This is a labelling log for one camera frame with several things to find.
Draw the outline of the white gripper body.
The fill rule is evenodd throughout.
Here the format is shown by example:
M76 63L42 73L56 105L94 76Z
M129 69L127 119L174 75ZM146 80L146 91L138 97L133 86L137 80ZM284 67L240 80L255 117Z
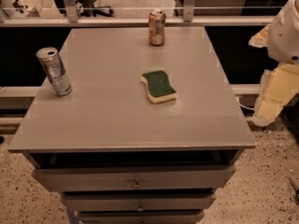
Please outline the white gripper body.
M289 0L273 19L267 51L270 58L280 63L299 63L298 0Z

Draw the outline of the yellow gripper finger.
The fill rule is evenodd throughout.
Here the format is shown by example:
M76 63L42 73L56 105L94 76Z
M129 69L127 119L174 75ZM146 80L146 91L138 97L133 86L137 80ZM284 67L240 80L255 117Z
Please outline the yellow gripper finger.
M270 72L265 70L260 82L260 93L254 106L252 121L257 126L268 126L275 121L283 107L299 92L299 65L280 63Z
M270 24L267 24L260 32L252 36L249 45L255 48L266 48L268 46L268 34Z

